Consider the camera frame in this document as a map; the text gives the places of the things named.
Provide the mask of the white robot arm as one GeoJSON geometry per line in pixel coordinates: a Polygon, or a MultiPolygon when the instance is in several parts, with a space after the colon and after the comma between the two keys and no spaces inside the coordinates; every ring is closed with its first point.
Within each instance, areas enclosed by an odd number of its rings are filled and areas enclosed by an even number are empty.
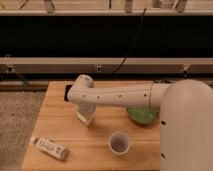
{"type": "Polygon", "coordinates": [[[88,75],[67,93],[89,124],[98,105],[147,108],[160,114],[160,171],[213,171],[213,87],[194,79],[97,88],[88,75]]]}

